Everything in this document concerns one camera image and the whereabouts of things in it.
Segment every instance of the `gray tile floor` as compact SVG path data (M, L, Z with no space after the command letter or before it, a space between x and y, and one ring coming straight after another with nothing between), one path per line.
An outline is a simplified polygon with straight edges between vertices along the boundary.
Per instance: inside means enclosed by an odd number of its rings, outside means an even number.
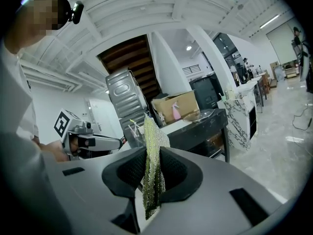
M232 165L286 199L300 193L313 166L313 123L307 131L292 126L293 115L301 114L306 103L313 103L313 94L299 77L279 81L257 115L258 135L250 150L230 148ZM294 125L306 129L312 111L309 106Z

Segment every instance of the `white ceiling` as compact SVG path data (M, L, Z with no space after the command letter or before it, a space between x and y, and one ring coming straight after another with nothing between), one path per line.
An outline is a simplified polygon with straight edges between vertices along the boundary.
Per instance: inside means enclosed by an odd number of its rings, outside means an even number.
M103 91L107 72L96 56L129 38L165 29L201 25L214 37L216 32L248 39L260 26L277 14L275 24L293 17L282 0L82 0L84 13L79 24L67 23L53 36L25 50L22 59L72 79L79 90ZM177 31L173 39L184 37L173 48L185 48L186 31Z

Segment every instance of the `pink spray bottle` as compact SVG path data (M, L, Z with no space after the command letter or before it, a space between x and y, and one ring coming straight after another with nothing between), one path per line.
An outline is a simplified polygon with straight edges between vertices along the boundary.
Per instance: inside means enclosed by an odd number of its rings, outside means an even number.
M179 114L179 111L177 109L179 109L179 106L177 105L177 102L175 102L173 105L172 105L172 108L173 108L173 117L175 120L177 119L180 119L181 116Z

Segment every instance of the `black cable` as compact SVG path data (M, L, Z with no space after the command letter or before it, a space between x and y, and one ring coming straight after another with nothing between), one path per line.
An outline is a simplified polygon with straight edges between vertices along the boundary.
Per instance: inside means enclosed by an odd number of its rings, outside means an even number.
M301 117L303 115L303 113L309 108L309 104L307 104L307 107L303 110L303 112L301 113L301 115L293 115L293 120L292 120L292 125L294 128L298 129L298 130L301 130L301 131L306 131L310 125L311 125L311 122L312 122L312 117L313 117L313 109L312 109L312 115L311 115L311 118L309 120L309 123L308 123L308 127L306 129L301 129L301 128L298 128L298 127L295 127L295 125L293 124L294 120L295 120L295 117Z

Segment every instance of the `white marble counter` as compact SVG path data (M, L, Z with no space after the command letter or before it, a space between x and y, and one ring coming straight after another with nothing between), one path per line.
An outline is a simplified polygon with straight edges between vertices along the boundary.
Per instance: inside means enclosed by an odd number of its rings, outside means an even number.
M249 113L253 108L256 109L253 91L248 91L242 99L218 101L217 104L220 109L226 110L229 144L240 150L249 150L251 144Z

